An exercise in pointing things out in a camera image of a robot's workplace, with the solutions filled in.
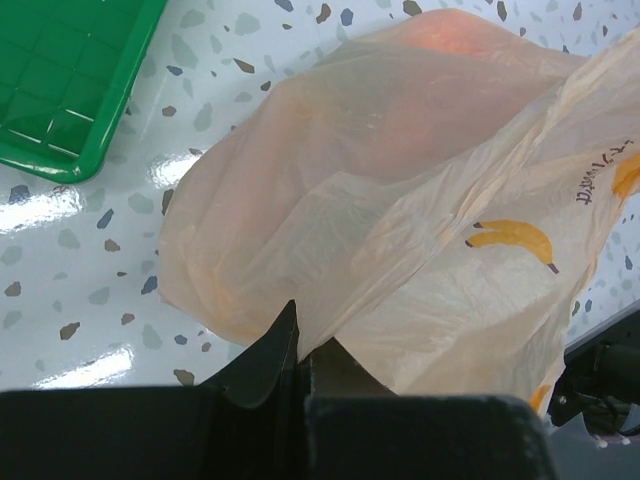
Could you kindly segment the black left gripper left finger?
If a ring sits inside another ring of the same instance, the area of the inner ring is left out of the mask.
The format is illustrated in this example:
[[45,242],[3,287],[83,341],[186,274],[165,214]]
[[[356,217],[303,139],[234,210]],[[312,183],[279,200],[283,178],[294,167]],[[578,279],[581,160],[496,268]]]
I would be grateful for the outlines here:
[[293,479],[298,328],[268,331],[196,386],[14,390],[1,396],[5,479]]

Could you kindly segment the orange translucent plastic bag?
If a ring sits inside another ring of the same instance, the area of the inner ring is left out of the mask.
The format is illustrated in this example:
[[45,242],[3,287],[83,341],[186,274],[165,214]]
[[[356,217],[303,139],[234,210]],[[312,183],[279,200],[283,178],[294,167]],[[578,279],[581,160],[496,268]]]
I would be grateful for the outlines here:
[[585,58],[454,9],[276,85],[179,182],[162,298],[249,345],[285,304],[397,394],[543,413],[574,301],[639,189],[639,35]]

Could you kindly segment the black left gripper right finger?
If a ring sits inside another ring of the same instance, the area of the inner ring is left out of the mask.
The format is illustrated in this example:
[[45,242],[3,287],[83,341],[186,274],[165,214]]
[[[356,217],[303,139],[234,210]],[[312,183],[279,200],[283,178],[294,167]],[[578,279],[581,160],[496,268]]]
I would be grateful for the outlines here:
[[311,479],[552,479],[541,421],[509,396],[401,396],[339,344],[304,361]]

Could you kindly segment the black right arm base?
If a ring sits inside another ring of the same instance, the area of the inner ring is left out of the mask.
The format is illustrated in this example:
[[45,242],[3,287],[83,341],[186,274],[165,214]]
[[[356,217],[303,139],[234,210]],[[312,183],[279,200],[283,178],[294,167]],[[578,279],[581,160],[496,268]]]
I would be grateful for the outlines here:
[[578,419],[599,447],[639,439],[639,302],[572,340],[547,416],[554,432]]

